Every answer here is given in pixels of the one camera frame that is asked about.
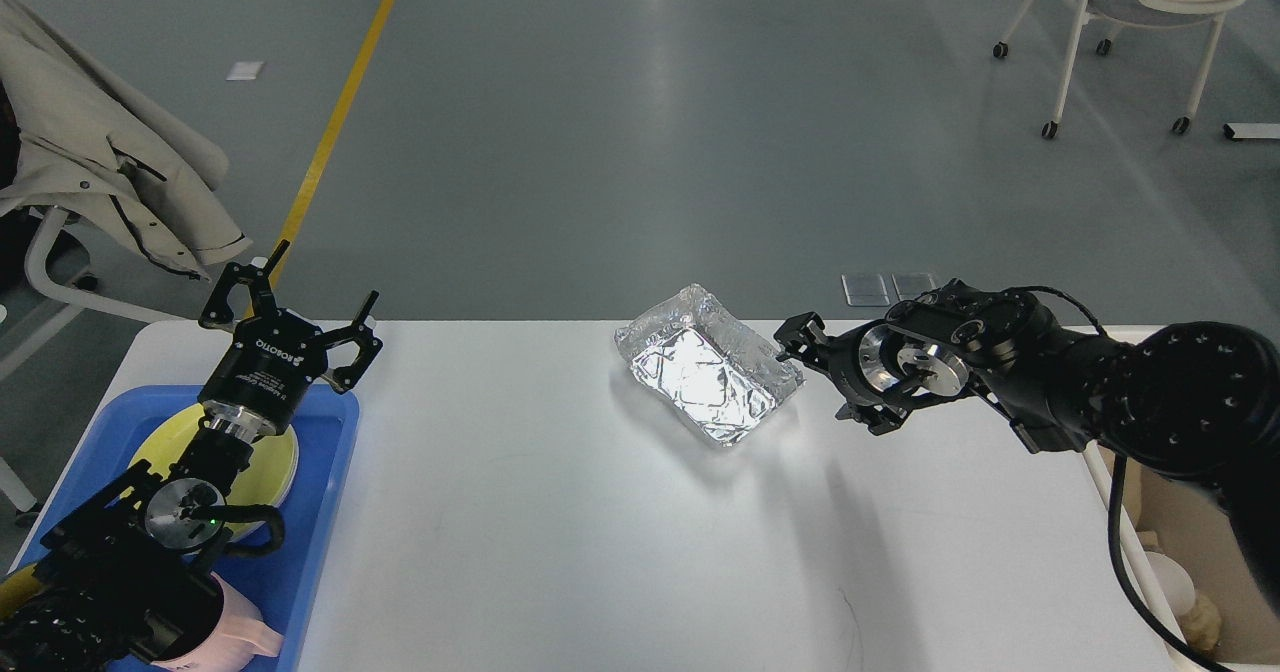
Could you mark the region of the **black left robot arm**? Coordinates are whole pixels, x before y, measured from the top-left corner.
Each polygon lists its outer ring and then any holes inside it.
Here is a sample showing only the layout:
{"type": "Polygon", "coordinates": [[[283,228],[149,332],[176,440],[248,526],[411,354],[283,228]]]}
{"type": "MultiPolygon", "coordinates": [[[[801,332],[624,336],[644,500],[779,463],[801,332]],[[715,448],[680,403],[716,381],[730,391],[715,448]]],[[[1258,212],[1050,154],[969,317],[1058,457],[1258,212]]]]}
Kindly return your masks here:
{"type": "Polygon", "coordinates": [[[273,503],[230,500],[261,443],[285,433],[312,385],[344,394],[380,349],[370,292],[344,326],[324,330],[279,306],[264,265],[229,262],[198,325],[230,346],[198,390],[192,439],[164,472],[141,460],[87,497],[42,538],[35,591],[3,617],[5,671],[100,671],[133,657],[177,660],[206,643],[232,594],[224,558],[257,559],[285,545],[273,503]]]}

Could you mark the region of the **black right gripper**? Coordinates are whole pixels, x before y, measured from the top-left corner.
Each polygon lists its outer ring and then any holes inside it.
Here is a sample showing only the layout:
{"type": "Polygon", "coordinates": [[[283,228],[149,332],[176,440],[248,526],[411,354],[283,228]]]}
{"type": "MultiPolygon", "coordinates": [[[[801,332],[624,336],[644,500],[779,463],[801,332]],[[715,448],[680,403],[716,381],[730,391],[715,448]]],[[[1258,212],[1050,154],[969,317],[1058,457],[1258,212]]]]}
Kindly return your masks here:
{"type": "Polygon", "coordinates": [[[818,314],[786,317],[774,332],[778,361],[794,358],[812,371],[828,375],[847,402],[835,417],[859,422],[874,436],[896,431],[906,421],[905,410],[879,406],[884,390],[891,388],[883,352],[887,337],[883,324],[865,324],[832,339],[818,314]]]}

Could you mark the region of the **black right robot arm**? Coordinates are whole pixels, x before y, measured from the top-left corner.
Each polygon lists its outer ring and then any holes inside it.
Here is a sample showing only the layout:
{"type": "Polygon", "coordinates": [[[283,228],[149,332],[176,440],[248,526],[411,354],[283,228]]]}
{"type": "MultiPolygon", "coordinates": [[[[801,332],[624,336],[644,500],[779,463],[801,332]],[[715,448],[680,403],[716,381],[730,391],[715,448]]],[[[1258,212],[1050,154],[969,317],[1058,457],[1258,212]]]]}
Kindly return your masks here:
{"type": "Polygon", "coordinates": [[[1139,343],[1062,326],[1037,285],[983,292],[954,279],[836,338],[818,315],[786,317],[780,358],[822,372],[844,398],[840,420],[872,434],[910,413],[966,398],[1000,413],[1030,453],[1115,454],[1108,558],[1139,617],[1207,671],[1158,621],[1125,571],[1120,545],[1126,465],[1197,488],[1229,518],[1254,584],[1271,608],[1279,580],[1277,348],[1234,324],[1161,326],[1139,343]]]}

